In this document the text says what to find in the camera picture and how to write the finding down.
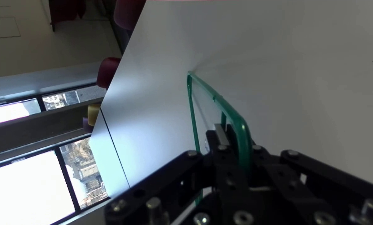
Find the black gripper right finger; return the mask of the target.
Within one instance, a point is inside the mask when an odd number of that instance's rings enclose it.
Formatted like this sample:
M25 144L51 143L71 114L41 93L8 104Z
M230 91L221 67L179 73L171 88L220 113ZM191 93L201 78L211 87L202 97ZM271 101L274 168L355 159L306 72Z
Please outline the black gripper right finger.
M373 183L295 149L251 148L252 181L267 183L289 225L373 225Z

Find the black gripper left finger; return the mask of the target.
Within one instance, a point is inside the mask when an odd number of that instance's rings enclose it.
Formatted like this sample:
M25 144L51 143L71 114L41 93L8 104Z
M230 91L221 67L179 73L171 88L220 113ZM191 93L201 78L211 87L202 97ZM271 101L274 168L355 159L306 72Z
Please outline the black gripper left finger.
M247 183L224 126L215 123L206 132L210 157L215 167L215 193L219 197L222 225L252 225L247 206Z

